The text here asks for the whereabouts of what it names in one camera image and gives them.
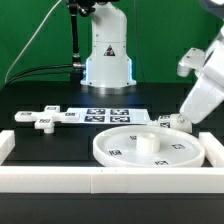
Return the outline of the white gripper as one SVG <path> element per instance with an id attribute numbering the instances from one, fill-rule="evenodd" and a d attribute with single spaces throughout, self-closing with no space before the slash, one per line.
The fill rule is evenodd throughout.
<path id="1" fill-rule="evenodd" d="M 191 48 L 179 61 L 177 74 L 186 77 L 192 70 L 198 79 L 180 108 L 179 120 L 197 124 L 224 101 L 224 48 L 207 53 Z"/>

